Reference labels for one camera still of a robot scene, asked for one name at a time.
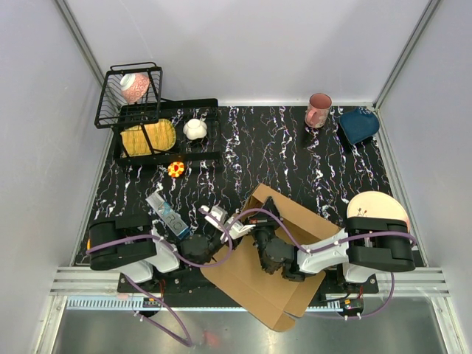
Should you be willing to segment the brown cardboard box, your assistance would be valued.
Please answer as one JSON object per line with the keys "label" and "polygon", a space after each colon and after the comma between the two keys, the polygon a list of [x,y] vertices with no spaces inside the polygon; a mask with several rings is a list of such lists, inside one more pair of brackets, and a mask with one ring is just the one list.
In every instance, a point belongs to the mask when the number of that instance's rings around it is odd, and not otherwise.
{"label": "brown cardboard box", "polygon": [[273,200],[283,225],[273,235],[264,227],[244,236],[233,251],[223,247],[214,256],[216,262],[201,273],[266,327],[285,332],[304,314],[325,278],[323,271],[313,276],[297,273],[293,242],[317,243],[340,227],[265,184],[255,188],[244,209],[261,207],[267,198]]}

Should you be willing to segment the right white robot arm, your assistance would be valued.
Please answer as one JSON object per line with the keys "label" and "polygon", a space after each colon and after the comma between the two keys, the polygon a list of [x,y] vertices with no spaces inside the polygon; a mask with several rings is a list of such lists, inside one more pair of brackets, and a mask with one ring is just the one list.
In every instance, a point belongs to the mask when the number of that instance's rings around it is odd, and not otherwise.
{"label": "right white robot arm", "polygon": [[337,267],[335,284],[354,291],[375,272],[402,273],[416,268],[409,216],[392,196],[362,192],[347,205],[345,227],[312,244],[287,243],[275,235],[282,219],[272,197],[247,221],[262,270],[280,271],[284,279],[302,282],[329,267]]}

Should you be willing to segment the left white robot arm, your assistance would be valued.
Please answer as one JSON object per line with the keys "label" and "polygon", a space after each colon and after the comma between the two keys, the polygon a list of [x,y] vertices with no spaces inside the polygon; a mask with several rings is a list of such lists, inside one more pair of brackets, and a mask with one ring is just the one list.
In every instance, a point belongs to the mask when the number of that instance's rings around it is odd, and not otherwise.
{"label": "left white robot arm", "polygon": [[86,253],[94,271],[118,271],[120,292],[131,291],[128,280],[144,292],[170,294],[208,287],[200,267],[212,262],[227,237],[185,231],[161,235],[149,216],[100,218],[88,225]]}

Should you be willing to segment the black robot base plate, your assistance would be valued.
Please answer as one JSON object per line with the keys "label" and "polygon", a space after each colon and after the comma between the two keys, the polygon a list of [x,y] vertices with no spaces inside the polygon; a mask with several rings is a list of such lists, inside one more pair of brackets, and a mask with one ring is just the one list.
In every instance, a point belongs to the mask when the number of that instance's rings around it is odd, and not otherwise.
{"label": "black robot base plate", "polygon": [[[163,293],[164,301],[176,307],[190,308],[237,308],[239,305],[207,280],[201,273],[193,271],[177,277],[160,276],[157,280],[140,285],[147,292]],[[329,299],[342,297],[345,287],[340,285],[334,271],[328,271],[309,305],[326,305]]]}

